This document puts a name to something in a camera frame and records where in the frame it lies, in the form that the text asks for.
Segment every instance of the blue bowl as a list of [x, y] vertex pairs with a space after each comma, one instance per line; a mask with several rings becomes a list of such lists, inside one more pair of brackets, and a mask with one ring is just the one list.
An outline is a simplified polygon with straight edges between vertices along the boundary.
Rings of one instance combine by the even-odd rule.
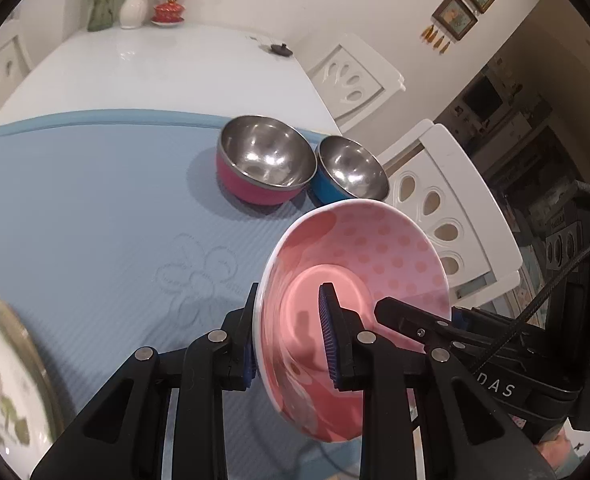
[[323, 204], [349, 198], [385, 200], [388, 177], [377, 159], [363, 146], [345, 137], [324, 138], [315, 150], [317, 173], [310, 187]]

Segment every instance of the blue placemat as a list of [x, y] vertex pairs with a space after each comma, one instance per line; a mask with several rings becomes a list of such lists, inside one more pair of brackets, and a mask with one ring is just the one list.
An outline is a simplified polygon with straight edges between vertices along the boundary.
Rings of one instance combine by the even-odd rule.
[[[218, 328], [283, 232], [313, 208], [304, 193], [254, 208], [220, 187], [215, 146], [227, 120], [100, 110], [0, 127], [0, 296], [35, 340], [69, 417], [138, 347], [182, 348]], [[224, 408], [232, 479], [336, 471], [273, 410], [259, 379], [227, 393]], [[341, 466], [358, 460], [358, 442], [325, 448]]]

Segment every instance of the television screen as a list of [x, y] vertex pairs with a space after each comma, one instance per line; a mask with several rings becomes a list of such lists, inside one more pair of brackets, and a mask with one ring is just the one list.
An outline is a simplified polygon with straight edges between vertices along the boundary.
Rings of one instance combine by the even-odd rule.
[[464, 94], [464, 102], [477, 116], [480, 123], [488, 120], [504, 103], [486, 76]]

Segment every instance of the metal screw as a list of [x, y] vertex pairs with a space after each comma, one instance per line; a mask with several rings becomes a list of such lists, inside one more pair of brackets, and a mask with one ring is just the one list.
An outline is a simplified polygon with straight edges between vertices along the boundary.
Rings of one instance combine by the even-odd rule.
[[228, 334], [223, 330], [213, 330], [208, 334], [208, 340], [213, 343], [222, 343], [226, 340]]
[[366, 345], [373, 344], [375, 339], [377, 339], [377, 336], [368, 330], [364, 330], [357, 334], [357, 341]]
[[137, 361], [148, 361], [154, 355], [153, 349], [150, 346], [142, 346], [135, 351], [135, 359]]
[[430, 357], [435, 359], [435, 361], [438, 361], [440, 363], [445, 363], [446, 361], [448, 361], [450, 359], [450, 354], [448, 353], [448, 350], [446, 350], [446, 349], [435, 348], [432, 352], [430, 352]]

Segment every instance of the yellow tassel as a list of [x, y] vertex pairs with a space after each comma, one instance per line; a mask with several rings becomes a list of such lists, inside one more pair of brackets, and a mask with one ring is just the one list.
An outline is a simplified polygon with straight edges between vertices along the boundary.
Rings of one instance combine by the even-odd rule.
[[428, 37], [432, 34], [433, 28], [434, 26], [431, 25], [430, 27], [426, 27], [426, 29], [422, 32], [422, 38], [424, 38], [424, 40], [427, 40]]

